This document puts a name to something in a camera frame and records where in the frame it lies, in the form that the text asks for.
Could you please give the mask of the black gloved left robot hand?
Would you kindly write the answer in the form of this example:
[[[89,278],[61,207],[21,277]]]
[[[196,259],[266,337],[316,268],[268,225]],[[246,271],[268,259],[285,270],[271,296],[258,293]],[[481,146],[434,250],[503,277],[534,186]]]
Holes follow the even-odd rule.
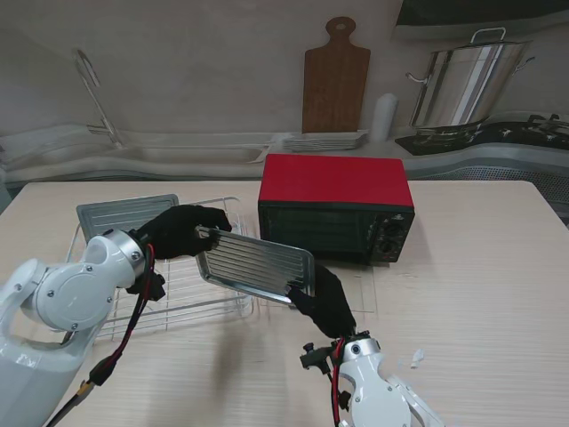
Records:
[[[212,249],[210,238],[196,235],[197,226],[232,230],[223,210],[201,205],[177,205],[140,228],[129,231],[129,234],[143,248],[152,245],[157,260],[170,260],[180,256],[196,256]]]

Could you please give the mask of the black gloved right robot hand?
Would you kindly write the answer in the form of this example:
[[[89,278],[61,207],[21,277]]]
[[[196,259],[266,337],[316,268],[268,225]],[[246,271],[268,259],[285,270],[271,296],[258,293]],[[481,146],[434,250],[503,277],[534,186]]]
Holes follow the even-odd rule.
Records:
[[[325,266],[315,265],[315,291],[310,296],[291,287],[286,296],[296,309],[312,319],[317,328],[332,339],[350,337],[357,323],[344,294],[341,281]]]

